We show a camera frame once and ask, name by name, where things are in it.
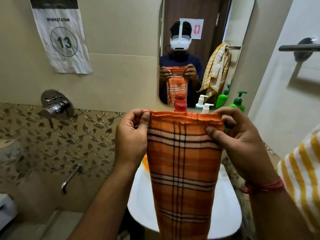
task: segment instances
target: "bracelet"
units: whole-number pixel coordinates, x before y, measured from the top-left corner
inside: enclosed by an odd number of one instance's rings
[[[253,194],[257,192],[270,192],[270,191],[276,191],[279,189],[283,189],[285,187],[282,179],[279,177],[279,179],[272,183],[272,184],[265,184],[265,185],[258,185],[258,184],[253,184],[250,182],[245,182],[244,184],[246,186],[246,189],[241,189],[239,190],[244,193],[244,194]]]

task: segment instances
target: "hand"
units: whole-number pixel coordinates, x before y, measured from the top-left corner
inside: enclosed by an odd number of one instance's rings
[[[257,128],[238,108],[223,107],[216,111],[231,130],[226,133],[208,127],[208,135],[223,149],[239,175],[248,182],[265,185],[279,176],[273,168]]]
[[[159,73],[159,78],[166,82],[170,77],[172,76],[171,71],[168,69],[168,67],[161,67],[160,68],[160,73]]]
[[[150,114],[145,109],[131,110],[118,124],[115,131],[114,169],[136,172],[147,152],[147,132]]]
[[[184,72],[187,79],[198,80],[198,74],[195,66],[193,64],[187,65],[188,69]]]

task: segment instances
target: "white vr headset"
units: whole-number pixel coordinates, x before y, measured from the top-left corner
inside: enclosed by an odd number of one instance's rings
[[[192,38],[188,35],[182,35],[183,21],[180,22],[179,36],[174,35],[170,39],[170,46],[173,51],[187,51],[192,42]]]

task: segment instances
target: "yellow and white towel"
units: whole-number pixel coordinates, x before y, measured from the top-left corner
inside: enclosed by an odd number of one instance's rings
[[[320,233],[320,125],[279,162],[277,170],[310,230]]]
[[[217,94],[226,80],[231,60],[231,54],[226,49],[228,46],[228,43],[222,43],[210,57],[199,90],[201,92],[207,89],[206,95],[208,97],[205,101],[212,95]]]

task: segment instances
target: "folded cloth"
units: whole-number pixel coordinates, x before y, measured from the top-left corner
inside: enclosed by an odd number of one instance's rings
[[[168,105],[174,105],[176,95],[180,94],[187,98],[188,94],[188,81],[184,78],[183,74],[188,69],[186,66],[168,67],[172,76],[167,80],[167,95]]]
[[[277,171],[309,229],[319,234],[320,125],[278,163]]]
[[[208,97],[205,98],[205,101],[214,94],[217,94],[226,80],[231,60],[231,54],[226,49],[228,46],[228,43],[219,45],[211,55],[207,64],[201,89],[199,90],[199,92],[201,92],[207,89],[206,95]]]
[[[147,157],[160,239],[207,239],[221,148],[205,129],[217,113],[150,112]]]

